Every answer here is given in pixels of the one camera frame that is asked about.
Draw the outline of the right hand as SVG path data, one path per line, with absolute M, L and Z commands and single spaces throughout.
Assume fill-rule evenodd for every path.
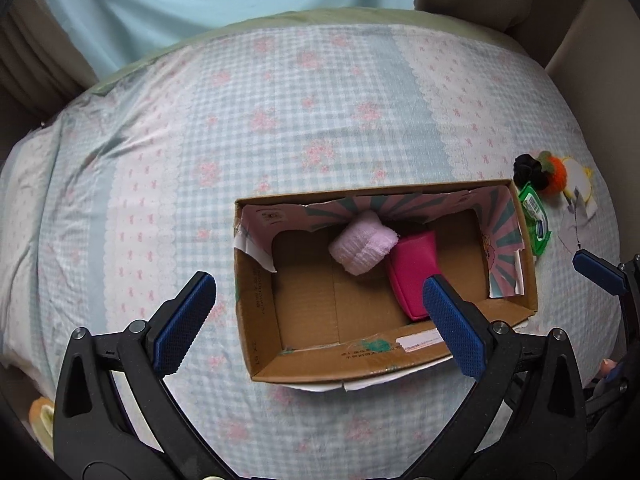
M 600 364 L 600 368 L 599 368 L 599 375 L 601 377 L 606 377 L 608 376 L 608 374 L 610 374 L 612 372 L 612 370 L 614 370 L 614 368 L 617 366 L 617 362 L 611 359 L 603 359 L 601 364 Z

